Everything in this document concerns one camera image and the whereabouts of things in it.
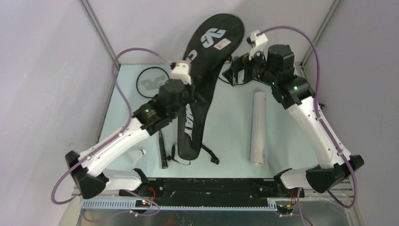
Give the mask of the black racket bag crossway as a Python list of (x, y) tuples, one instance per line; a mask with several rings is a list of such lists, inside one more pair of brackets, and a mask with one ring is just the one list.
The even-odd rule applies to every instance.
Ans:
[(244, 34), (239, 17), (221, 13), (205, 20), (188, 42), (183, 59), (191, 64), (195, 101), (187, 104), (178, 116), (177, 153), (183, 160), (192, 161), (199, 156), (218, 76)]

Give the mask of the white shuttlecock tube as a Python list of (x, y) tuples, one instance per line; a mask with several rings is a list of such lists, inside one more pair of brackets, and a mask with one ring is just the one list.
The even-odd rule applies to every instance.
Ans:
[(250, 163), (260, 167), (265, 164), (266, 152), (266, 94), (256, 92), (253, 98)]

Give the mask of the shuttlecock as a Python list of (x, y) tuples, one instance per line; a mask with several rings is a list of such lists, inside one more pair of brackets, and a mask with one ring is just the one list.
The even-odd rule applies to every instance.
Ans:
[(132, 163), (137, 162), (142, 156), (146, 154), (145, 149), (128, 151), (129, 159)]

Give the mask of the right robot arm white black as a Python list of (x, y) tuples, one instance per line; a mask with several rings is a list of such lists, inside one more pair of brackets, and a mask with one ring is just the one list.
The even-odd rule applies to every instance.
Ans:
[(232, 85), (257, 81), (271, 87), (274, 99), (297, 121), (307, 136), (318, 160), (309, 168), (286, 169), (274, 179), (274, 192), (285, 197), (293, 188), (312, 188), (318, 193), (347, 179), (352, 171), (364, 165), (361, 155), (353, 155), (332, 131), (323, 112), (315, 101), (315, 91), (309, 82), (295, 74), (295, 55), (289, 45), (275, 44), (267, 54), (261, 51), (252, 57), (249, 53), (230, 57), (231, 66), (223, 76)]

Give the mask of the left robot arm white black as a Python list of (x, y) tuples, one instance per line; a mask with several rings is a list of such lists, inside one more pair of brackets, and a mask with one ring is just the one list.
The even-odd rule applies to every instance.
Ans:
[(137, 196), (147, 194), (149, 184), (140, 169), (121, 171), (107, 166), (129, 148), (169, 125), (194, 100), (194, 89), (192, 80), (169, 79), (153, 99), (134, 111), (119, 131), (81, 153), (68, 152), (65, 160), (80, 195), (91, 199), (109, 190), (129, 190)]

